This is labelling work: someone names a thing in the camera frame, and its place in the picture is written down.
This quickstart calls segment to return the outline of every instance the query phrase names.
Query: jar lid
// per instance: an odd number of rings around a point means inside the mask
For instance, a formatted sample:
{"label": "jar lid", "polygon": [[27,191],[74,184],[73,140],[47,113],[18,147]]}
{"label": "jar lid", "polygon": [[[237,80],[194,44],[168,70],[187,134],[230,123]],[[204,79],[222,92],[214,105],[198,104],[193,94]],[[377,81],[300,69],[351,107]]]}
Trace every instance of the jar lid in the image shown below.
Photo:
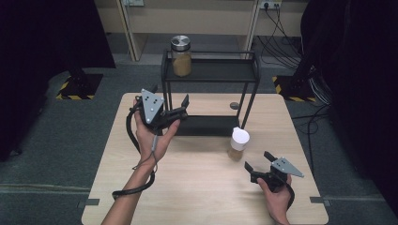
{"label": "jar lid", "polygon": [[183,52],[191,48],[191,40],[186,36],[175,36],[172,38],[172,49]]}

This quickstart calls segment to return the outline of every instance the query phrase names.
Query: shelf rack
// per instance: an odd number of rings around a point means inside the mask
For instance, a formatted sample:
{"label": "shelf rack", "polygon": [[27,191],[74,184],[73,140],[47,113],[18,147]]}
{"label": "shelf rack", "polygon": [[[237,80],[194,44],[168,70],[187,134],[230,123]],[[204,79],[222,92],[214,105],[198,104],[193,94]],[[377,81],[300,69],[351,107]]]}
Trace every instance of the shelf rack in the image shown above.
{"label": "shelf rack", "polygon": [[[237,115],[189,115],[181,123],[179,136],[231,136],[235,127],[244,128],[260,83],[260,63],[255,52],[191,52],[191,74],[178,77],[173,72],[171,52],[164,51],[161,61],[161,85],[166,110],[172,110],[171,83],[242,83]],[[252,95],[242,124],[239,123],[249,84]]]}

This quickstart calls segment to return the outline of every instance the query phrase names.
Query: brown contents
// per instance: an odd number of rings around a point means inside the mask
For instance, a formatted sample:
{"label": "brown contents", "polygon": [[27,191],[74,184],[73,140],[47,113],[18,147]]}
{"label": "brown contents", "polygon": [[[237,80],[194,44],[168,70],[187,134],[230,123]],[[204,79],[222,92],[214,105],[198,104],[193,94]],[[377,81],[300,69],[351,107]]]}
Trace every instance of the brown contents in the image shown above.
{"label": "brown contents", "polygon": [[183,77],[191,73],[191,56],[181,54],[173,60],[173,70],[175,75]]}
{"label": "brown contents", "polygon": [[235,150],[234,148],[230,147],[227,151],[228,157],[230,157],[234,161],[239,161],[243,156],[243,151]]}

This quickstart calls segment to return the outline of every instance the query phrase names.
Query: hand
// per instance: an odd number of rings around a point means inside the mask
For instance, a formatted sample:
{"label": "hand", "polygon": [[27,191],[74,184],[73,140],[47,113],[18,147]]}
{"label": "hand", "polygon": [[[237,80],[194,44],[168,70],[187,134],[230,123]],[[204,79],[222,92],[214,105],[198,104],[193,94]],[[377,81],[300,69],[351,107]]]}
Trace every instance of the hand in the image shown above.
{"label": "hand", "polygon": [[170,141],[175,136],[180,121],[175,120],[175,122],[168,128],[167,132],[163,136],[158,137],[158,144],[154,151],[154,156],[151,156],[152,152],[151,148],[155,135],[144,125],[139,111],[134,113],[134,118],[135,118],[135,124],[137,126],[137,131],[136,131],[137,141],[140,144],[140,151],[141,151],[140,163],[142,164],[140,166],[149,165],[153,168],[156,162],[161,160],[166,154],[167,147]]}
{"label": "hand", "polygon": [[[278,190],[278,192],[273,193],[269,190],[267,183],[263,179],[257,178],[257,183],[263,189],[264,196],[266,197],[267,209],[271,217],[278,224],[289,224],[286,212],[291,196],[287,187],[283,186]],[[292,177],[290,174],[287,175],[286,183],[289,185],[292,183]]]}

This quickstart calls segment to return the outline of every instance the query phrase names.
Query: forearm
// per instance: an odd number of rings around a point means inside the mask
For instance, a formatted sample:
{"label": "forearm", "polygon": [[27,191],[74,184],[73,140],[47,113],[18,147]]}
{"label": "forearm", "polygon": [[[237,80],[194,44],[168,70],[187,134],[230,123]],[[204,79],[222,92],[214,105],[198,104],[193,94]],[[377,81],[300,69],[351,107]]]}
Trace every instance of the forearm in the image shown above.
{"label": "forearm", "polygon": [[[133,189],[143,186],[152,170],[152,165],[142,165],[138,167],[133,172],[123,189]],[[140,196],[141,192],[119,196],[115,200],[105,219],[102,221],[102,224],[131,224],[131,220]]]}

